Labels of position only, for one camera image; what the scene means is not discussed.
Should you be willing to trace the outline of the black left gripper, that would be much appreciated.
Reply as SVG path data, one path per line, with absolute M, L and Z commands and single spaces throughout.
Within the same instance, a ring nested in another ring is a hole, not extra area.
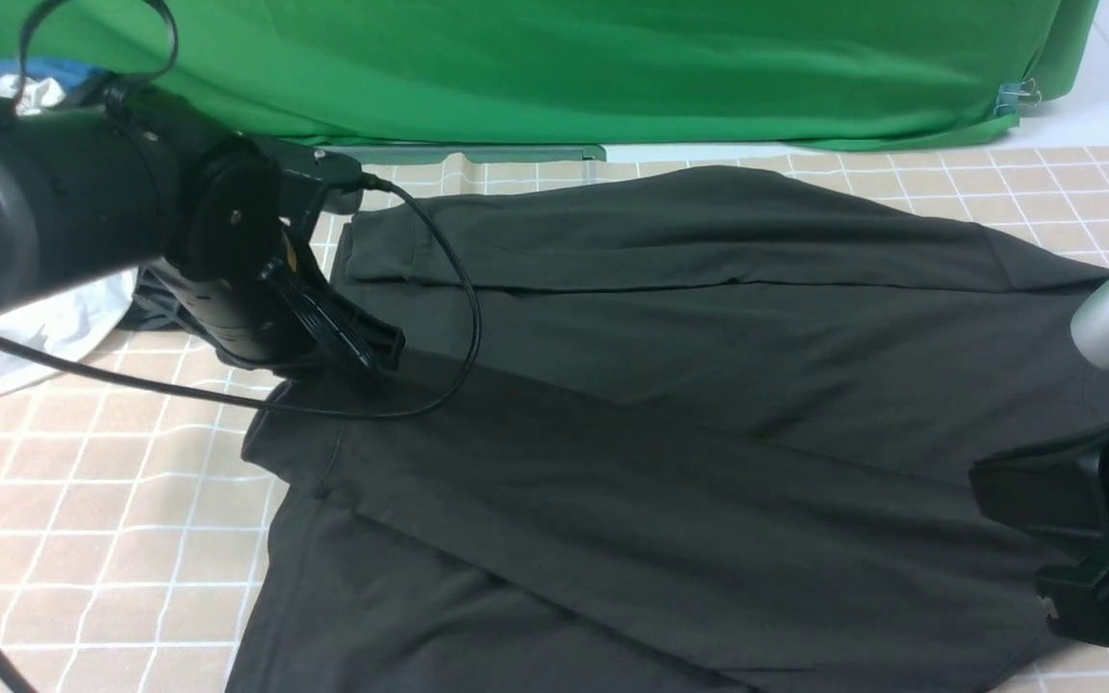
M 336 293 L 304 243 L 289 223 L 182 223 L 147 271 L 233 367 L 396 369 L 403 332 Z

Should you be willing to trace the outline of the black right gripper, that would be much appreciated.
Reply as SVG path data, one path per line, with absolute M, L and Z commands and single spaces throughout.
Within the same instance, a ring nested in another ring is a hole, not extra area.
M 995 453 L 968 477 L 981 516 L 1070 558 L 1036 572 L 1047 626 L 1109 648 L 1109 424 Z

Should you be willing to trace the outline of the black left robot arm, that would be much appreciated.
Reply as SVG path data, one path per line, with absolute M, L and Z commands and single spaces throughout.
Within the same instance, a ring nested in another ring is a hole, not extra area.
M 336 295 L 309 242 L 366 188 L 348 155 L 242 135 L 126 77 L 18 115 L 0 96 L 0 313 L 145 268 L 233 367 L 394 369 L 403 333 Z

